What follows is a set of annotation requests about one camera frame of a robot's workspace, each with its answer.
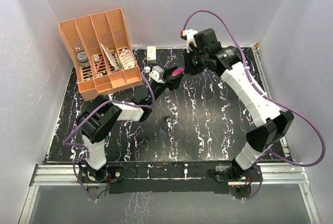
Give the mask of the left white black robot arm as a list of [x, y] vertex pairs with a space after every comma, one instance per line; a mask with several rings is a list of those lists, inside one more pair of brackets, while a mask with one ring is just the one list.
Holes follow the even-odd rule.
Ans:
[[119, 102], [97, 96], [80, 115], [83, 145], [87, 148], [86, 168], [83, 173], [92, 181], [101, 182], [107, 177], [105, 139], [117, 121], [143, 122], [152, 113], [156, 100], [166, 90], [176, 90], [184, 75], [180, 67], [162, 69], [145, 67], [141, 71], [146, 85], [136, 87], [131, 102]]

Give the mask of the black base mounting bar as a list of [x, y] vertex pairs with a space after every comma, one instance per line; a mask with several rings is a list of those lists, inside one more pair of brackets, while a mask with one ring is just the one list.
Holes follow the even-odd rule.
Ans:
[[112, 162], [108, 164], [109, 194], [133, 192], [214, 192], [228, 194], [233, 186], [252, 186], [260, 174], [252, 169], [240, 178], [229, 161]]

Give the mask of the white paper sachet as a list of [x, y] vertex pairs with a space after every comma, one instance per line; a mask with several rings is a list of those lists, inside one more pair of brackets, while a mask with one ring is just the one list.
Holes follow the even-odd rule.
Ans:
[[106, 54], [107, 59], [109, 60], [111, 66], [114, 68], [114, 71], [118, 71], [119, 67], [117, 65], [117, 60], [116, 58], [113, 56], [113, 54], [111, 53], [111, 51], [102, 43], [100, 43], [102, 50], [104, 51], [104, 53]]

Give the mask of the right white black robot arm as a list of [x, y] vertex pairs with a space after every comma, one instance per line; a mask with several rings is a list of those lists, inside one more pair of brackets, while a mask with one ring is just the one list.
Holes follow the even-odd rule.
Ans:
[[243, 181], [250, 176], [254, 163], [286, 134], [294, 115], [264, 98], [263, 89], [251, 75], [246, 75], [240, 49], [222, 47], [213, 29], [181, 30], [181, 38], [187, 42], [183, 51], [184, 72], [190, 75], [205, 69], [214, 72], [236, 93], [254, 121], [255, 129], [246, 134], [246, 144], [231, 166], [221, 172], [229, 179]]

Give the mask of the grey round tin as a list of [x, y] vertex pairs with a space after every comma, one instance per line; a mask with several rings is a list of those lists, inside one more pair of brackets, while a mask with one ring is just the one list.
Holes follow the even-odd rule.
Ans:
[[85, 51], [81, 51], [77, 55], [77, 59], [81, 65], [81, 67], [86, 68], [90, 66], [88, 55]]

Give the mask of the small white card box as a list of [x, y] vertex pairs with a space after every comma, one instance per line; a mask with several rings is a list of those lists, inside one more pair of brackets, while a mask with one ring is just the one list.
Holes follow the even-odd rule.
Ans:
[[102, 57], [103, 57], [102, 54], [94, 54], [93, 55], [94, 62], [99, 63]]

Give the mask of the orange plastic file organizer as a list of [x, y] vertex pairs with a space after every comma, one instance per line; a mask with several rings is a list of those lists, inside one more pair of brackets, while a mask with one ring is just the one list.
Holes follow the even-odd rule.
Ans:
[[[59, 23], [59, 31], [76, 70], [79, 93], [85, 101], [93, 100], [98, 95], [113, 94], [143, 83], [137, 62], [135, 67], [125, 70], [119, 60], [122, 49], [132, 51], [122, 9], [117, 8], [62, 21]], [[118, 71], [114, 71], [100, 43], [105, 45], [116, 58]], [[77, 59], [81, 51], [87, 53], [89, 67], [81, 67]], [[103, 56], [97, 75], [98, 63], [94, 62], [94, 54]]]

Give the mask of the white label packet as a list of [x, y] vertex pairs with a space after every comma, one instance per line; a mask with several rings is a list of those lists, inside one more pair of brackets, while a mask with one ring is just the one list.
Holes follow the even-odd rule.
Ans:
[[122, 49], [120, 51], [119, 60], [125, 70], [136, 66], [133, 53], [129, 49]]

